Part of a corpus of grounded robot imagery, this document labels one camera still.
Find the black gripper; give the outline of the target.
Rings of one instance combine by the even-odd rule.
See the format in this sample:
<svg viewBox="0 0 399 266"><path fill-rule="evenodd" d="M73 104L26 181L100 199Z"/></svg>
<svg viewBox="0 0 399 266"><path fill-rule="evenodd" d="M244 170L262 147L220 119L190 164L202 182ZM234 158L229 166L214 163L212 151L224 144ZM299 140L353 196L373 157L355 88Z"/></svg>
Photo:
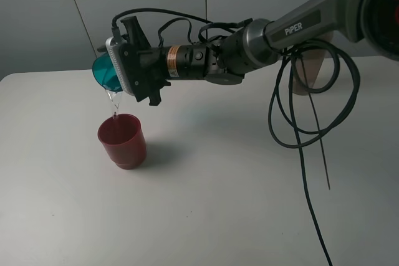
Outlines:
<svg viewBox="0 0 399 266"><path fill-rule="evenodd" d="M150 106L161 103L160 90L171 83L166 81L165 56L158 48L152 48L137 17L122 19L126 43L120 49L123 82L126 91L138 102L149 99Z"/></svg>

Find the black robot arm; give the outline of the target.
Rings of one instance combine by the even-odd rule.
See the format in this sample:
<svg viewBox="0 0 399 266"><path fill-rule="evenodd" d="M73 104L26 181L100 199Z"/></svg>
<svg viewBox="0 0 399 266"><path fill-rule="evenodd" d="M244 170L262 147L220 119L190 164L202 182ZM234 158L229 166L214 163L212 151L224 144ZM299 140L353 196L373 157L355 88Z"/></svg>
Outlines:
<svg viewBox="0 0 399 266"><path fill-rule="evenodd" d="M317 46L318 38L341 32L356 43L367 40L381 55L398 59L398 0L310 0L276 21L215 22L227 37L199 38L194 45L151 47L132 12L126 34L108 52L123 90L156 106L160 90L174 80L236 85L244 76L274 64L285 49Z"/></svg>

